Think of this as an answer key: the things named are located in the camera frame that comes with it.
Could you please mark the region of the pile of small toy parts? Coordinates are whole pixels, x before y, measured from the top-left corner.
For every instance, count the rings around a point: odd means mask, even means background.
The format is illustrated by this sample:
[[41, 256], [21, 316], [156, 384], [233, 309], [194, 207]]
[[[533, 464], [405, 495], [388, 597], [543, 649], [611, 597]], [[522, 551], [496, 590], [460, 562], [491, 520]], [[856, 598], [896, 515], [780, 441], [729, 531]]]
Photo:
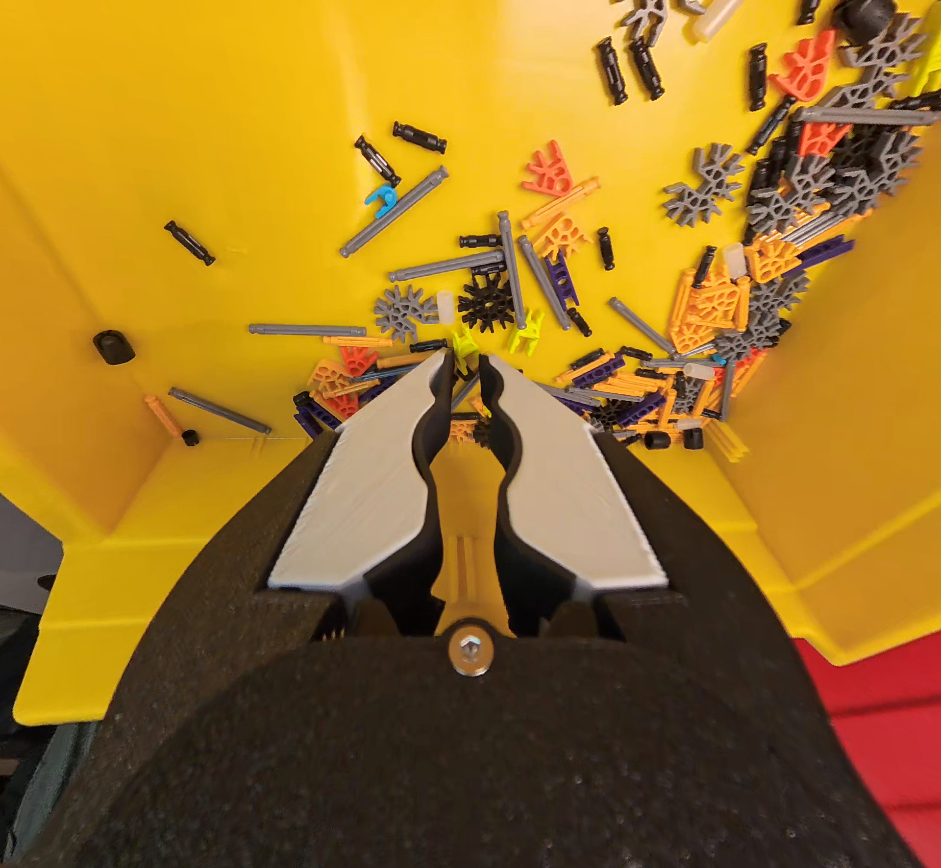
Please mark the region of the pile of small toy parts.
[[660, 363], [596, 350], [555, 379], [617, 429], [718, 417], [692, 364], [739, 365], [789, 322], [767, 289], [851, 249], [799, 241], [866, 216], [911, 127], [810, 122], [888, 97], [934, 32], [893, 0], [122, 0], [130, 135], [161, 137], [135, 313], [145, 404], [173, 442], [316, 437], [444, 345], [531, 355], [532, 254], [565, 328], [652, 321]]

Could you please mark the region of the stack of red bins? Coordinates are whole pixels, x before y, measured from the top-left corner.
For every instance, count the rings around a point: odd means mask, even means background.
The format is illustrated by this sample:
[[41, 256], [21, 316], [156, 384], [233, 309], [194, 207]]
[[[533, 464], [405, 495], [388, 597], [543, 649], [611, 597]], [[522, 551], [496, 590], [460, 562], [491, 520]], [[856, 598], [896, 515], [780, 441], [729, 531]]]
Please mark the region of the stack of red bins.
[[925, 866], [940, 865], [940, 634], [845, 665], [795, 639], [841, 744]]

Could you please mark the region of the yellow plastic bin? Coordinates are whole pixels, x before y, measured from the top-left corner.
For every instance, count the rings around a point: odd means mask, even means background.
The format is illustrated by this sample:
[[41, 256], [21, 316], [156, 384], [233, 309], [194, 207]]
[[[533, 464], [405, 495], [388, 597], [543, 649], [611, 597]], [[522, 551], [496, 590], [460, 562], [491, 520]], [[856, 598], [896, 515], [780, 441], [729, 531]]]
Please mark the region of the yellow plastic bin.
[[533, 355], [484, 354], [558, 386], [570, 361], [656, 351], [679, 276], [743, 232], [745, 186], [677, 227], [664, 188], [698, 146], [743, 153], [747, 52], [782, 57], [839, 0], [746, 0], [708, 42], [669, 4], [647, 97], [626, 0], [2, 0], [2, 487], [66, 545], [18, 698], [30, 723], [100, 718], [171, 583], [308, 442], [292, 395], [318, 337], [362, 324], [389, 272], [515, 234], [560, 144], [592, 240], [570, 258], [593, 329], [563, 331], [520, 259]]

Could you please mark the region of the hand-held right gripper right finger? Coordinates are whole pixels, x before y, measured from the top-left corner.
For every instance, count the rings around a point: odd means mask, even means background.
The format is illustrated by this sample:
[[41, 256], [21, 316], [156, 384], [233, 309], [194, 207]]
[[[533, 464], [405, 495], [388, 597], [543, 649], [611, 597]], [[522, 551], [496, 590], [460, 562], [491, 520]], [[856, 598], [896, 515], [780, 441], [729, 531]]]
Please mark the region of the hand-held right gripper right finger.
[[503, 469], [493, 554], [511, 632], [537, 636], [565, 603], [667, 590], [590, 424], [499, 357], [479, 371]]

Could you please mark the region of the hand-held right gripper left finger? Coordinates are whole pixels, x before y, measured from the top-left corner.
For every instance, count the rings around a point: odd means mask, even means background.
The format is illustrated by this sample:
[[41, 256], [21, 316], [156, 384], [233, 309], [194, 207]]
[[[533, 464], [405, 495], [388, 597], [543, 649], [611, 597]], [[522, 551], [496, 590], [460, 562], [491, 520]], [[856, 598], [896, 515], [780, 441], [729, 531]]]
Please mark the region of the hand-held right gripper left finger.
[[443, 541], [432, 462], [451, 430], [453, 353], [434, 352], [342, 425], [267, 586], [383, 603], [404, 636], [432, 636]]

